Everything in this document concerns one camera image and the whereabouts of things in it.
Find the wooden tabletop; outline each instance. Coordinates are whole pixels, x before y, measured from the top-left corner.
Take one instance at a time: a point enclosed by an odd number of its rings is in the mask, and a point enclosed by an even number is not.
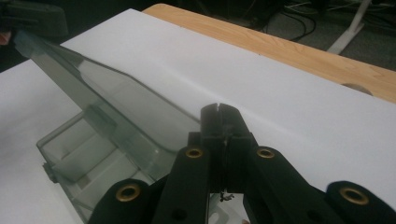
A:
[[[313,49],[166,4],[154,5],[143,12],[333,82],[362,86],[374,96],[396,103],[396,72],[388,69]]]

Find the white table surface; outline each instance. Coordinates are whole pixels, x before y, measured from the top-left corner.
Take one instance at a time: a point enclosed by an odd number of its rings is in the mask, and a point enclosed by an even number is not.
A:
[[[64,44],[194,116],[236,106],[313,186],[363,185],[396,208],[396,105],[128,10]],[[80,223],[36,142],[79,108],[31,61],[0,74],[0,223]]]

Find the screw hole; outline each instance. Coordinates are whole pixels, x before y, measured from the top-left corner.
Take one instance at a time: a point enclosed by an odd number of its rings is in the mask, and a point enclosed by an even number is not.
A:
[[[199,158],[204,154],[204,152],[199,148],[192,148],[186,151],[186,155],[190,158]]]
[[[127,203],[137,198],[140,194],[140,188],[136,184],[124,185],[117,190],[116,198],[122,203]]]
[[[187,212],[183,209],[176,209],[172,212],[172,219],[182,221],[187,218]]]
[[[271,159],[275,156],[274,152],[267,148],[259,148],[257,150],[257,155],[265,159]]]
[[[366,205],[369,203],[369,198],[357,189],[341,188],[340,194],[350,203],[358,205]]]

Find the transparent plastic container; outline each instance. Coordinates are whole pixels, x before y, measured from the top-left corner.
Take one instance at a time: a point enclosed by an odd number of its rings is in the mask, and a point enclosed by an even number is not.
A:
[[[16,42],[81,108],[37,147],[85,222],[113,184],[126,178],[152,184],[169,174],[189,132],[200,129],[198,119],[129,75],[33,35],[19,33]],[[212,195],[209,221],[228,223],[218,201]]]

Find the black plastic part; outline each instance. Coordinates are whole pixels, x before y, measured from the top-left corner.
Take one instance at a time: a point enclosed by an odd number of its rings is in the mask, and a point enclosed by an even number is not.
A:
[[[368,189],[340,181],[327,187],[325,200],[347,223],[396,223],[396,213]]]
[[[344,223],[281,153],[255,147],[248,159],[249,185],[256,186],[274,223]]]
[[[201,145],[201,133],[189,133],[188,147]]]
[[[202,147],[185,147],[177,153],[152,224],[207,223],[209,163],[209,151]]]
[[[252,183],[252,181],[247,182],[243,201],[250,224],[273,223],[271,211]]]
[[[129,202],[120,202],[116,195],[120,188],[136,184],[139,195]],[[149,204],[149,186],[141,180],[125,179],[113,185],[96,205],[88,224],[142,223],[141,220]]]
[[[201,146],[210,150],[211,192],[242,193],[248,150],[257,146],[239,110],[208,105],[201,111]]]
[[[210,151],[210,192],[224,191],[225,142],[222,136],[221,113],[217,104],[207,105],[201,110],[200,146]]]
[[[24,1],[10,1],[3,6],[0,27],[13,27],[46,36],[68,33],[63,9]]]

